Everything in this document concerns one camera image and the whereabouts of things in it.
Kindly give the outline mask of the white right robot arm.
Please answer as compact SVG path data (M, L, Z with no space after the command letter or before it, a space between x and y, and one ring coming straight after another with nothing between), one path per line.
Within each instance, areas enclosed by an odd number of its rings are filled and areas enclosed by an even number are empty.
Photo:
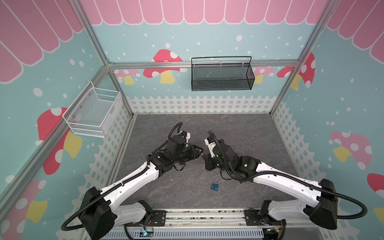
M206 170L220 169L231 180L266 185L294 197L292 201L264 201L259 216L266 224L285 219L308 219L325 229L337 228L338 198L334 196L333 182L297 178L256 158L239 156L224 140L208 137L205 144L209 148L209 153L203 156Z

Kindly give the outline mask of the black mesh wall basket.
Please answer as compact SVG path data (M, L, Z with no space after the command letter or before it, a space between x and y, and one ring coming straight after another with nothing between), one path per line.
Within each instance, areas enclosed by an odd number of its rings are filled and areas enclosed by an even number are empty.
M191 89L202 91L247 91L254 85L252 57L191 58Z

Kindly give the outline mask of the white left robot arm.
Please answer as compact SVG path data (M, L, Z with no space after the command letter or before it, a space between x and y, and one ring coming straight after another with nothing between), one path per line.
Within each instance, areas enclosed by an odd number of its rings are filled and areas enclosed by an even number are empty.
M92 240L99 240L118 225L148 225L153 209L145 201L134 203L127 211L121 210L120 205L146 184L175 169L176 164L184 168L186 162L199 158L203 151L203 148L190 144L188 136L169 137L131 174L101 190L92 187L86 191L78 215L82 227Z

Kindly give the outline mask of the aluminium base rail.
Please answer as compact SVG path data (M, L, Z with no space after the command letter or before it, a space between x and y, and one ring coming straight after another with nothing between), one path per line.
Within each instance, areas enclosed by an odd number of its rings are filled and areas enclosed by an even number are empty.
M104 240L334 240L335 234L309 220L268 220L258 209L155 210L152 221L118 223Z

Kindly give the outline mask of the blue padlock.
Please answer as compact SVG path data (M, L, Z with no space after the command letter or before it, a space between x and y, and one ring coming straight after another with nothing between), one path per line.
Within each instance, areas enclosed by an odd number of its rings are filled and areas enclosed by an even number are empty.
M214 180L211 185L211 190L217 192L219 189L219 182L218 180Z

